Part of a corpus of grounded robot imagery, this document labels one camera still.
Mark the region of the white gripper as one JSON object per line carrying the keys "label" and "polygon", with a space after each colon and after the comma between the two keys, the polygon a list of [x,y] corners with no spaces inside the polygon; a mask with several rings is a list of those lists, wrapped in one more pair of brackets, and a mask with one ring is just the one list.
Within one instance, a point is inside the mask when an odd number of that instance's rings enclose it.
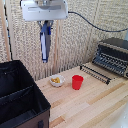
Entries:
{"label": "white gripper", "polygon": [[21,8],[23,19],[25,21],[37,21],[41,33],[43,33],[41,21],[52,20],[48,22],[48,35],[51,35],[53,20],[68,17],[66,0],[22,0]]}

